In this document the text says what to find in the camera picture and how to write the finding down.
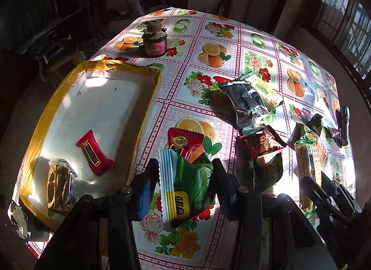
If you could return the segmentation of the green blue striped snack packet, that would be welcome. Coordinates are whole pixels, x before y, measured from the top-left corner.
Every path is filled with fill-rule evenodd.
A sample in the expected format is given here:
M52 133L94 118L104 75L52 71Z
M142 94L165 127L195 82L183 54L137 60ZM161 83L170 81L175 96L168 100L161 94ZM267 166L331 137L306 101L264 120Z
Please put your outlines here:
M202 153L189 162L171 149L158 152L162 216L165 228L176 228L214 204L210 187L213 165Z

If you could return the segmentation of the dark red brown snack packet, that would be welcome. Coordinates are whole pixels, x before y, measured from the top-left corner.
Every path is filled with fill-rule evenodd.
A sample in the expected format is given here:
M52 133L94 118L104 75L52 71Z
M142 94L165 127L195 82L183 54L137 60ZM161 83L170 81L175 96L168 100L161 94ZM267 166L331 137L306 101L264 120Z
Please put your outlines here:
M266 125L254 134L239 135L236 145L241 183L261 193L282 178L282 151L287 144L271 126Z

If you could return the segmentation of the red small snack bar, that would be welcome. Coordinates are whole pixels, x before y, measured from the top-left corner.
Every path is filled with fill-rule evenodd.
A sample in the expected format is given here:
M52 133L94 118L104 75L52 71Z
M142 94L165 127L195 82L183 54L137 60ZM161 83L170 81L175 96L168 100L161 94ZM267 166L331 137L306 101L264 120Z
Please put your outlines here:
M115 162L106 157L100 149L91 129L76 142L76 146L82 149L92 172L96 176L102 176L115 165Z

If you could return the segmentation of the red square snack packet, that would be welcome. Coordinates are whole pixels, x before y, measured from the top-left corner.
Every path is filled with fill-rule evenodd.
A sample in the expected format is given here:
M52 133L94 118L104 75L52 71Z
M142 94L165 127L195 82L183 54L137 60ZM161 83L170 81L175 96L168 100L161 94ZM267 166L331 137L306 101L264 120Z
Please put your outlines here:
M203 143L204 135L185 129L171 127L168 132L168 147L189 161L193 152Z

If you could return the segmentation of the silver foil snack packet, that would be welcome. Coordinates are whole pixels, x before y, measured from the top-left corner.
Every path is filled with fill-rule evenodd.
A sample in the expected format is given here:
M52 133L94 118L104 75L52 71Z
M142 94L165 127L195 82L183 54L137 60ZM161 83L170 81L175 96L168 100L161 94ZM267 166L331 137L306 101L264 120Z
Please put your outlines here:
M247 81L227 81L209 90L206 100L220 119L231 124L240 135L248 136L265 127L270 112L258 92Z

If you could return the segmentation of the brown foil snack packet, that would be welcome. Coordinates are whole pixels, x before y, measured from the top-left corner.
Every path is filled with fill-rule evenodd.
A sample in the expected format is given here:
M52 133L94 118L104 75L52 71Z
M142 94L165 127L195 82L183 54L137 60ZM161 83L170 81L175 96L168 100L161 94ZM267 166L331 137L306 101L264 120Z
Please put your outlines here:
M59 214L65 217L77 203L77 174L64 159L51 159L48 166L48 216Z

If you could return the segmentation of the yellow green cracker pack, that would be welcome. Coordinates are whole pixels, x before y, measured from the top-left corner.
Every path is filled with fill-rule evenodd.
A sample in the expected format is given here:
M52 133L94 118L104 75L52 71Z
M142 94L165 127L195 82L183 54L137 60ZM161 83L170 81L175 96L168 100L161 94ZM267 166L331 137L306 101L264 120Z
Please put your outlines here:
M275 114L276 109L284 103L279 93L273 90L266 81L263 81L252 72L241 75L241 77L237 78L237 81L245 81L250 84L259 94L271 114Z

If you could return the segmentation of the green peas snack packet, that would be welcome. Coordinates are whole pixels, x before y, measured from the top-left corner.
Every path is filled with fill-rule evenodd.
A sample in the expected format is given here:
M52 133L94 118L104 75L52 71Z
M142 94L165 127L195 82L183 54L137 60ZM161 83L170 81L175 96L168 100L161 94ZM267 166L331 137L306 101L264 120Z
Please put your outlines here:
M321 140L322 135L324 135L323 116L315 113L309 120L297 120L289 138L289 147L293 151L292 178L296 185L296 202L304 213L311 212L314 207L309 196L301 189L300 181L308 176L320 185L322 172L329 158L329 153Z

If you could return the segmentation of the black flashlight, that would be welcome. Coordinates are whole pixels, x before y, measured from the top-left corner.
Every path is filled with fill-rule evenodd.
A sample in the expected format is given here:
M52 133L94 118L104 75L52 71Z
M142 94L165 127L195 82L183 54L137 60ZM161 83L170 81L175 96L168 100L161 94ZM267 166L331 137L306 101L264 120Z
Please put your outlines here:
M341 132L341 144L347 146L349 143L349 123L350 123L350 111L347 106L342 106L340 109L340 132Z

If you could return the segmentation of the gold rimmed white tray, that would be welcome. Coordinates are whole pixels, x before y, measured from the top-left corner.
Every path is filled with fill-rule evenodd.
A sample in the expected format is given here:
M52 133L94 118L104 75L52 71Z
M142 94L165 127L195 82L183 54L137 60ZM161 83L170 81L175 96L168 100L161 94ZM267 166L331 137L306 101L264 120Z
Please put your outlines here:
M58 86L47 103L25 152L15 194L50 230L62 215L49 215L48 163L66 160L77 174L79 195L111 195L134 175L140 139L161 82L158 69L116 60L84 61ZM92 131L114 166L103 175L91 170L77 142Z

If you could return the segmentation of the dark jar with cork lid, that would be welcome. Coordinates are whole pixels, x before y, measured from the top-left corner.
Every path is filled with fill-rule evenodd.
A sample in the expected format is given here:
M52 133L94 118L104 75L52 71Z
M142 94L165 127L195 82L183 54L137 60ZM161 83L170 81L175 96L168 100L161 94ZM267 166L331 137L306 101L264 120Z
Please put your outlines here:
M162 21L151 20L147 22L147 29L142 36L145 55L156 58L166 54L167 33L162 28Z

